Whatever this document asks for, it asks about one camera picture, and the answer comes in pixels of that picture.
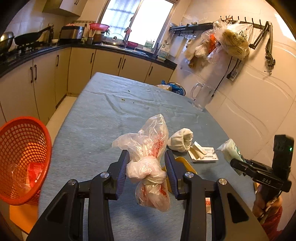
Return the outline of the right hand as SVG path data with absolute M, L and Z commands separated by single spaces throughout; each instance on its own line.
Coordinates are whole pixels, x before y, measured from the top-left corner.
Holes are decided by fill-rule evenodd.
M 266 210 L 266 202 L 264 201 L 263 197 L 262 197 L 262 189 L 263 189 L 264 186 L 262 186 L 261 184 L 258 186 L 257 188 L 257 193 L 256 193 L 256 196 L 255 196 L 255 201 L 254 201 L 254 204 L 253 204 L 253 209 L 252 209 L 252 212 L 253 214 L 255 215 L 256 218 L 262 216 L 262 214 L 265 212 Z M 277 200 L 271 205 L 270 207 L 270 212 L 269 212 L 269 217 L 270 216 L 273 216 L 275 214 L 278 213 L 279 209 L 281 208 L 282 206 L 282 197 L 279 196 L 277 198 Z

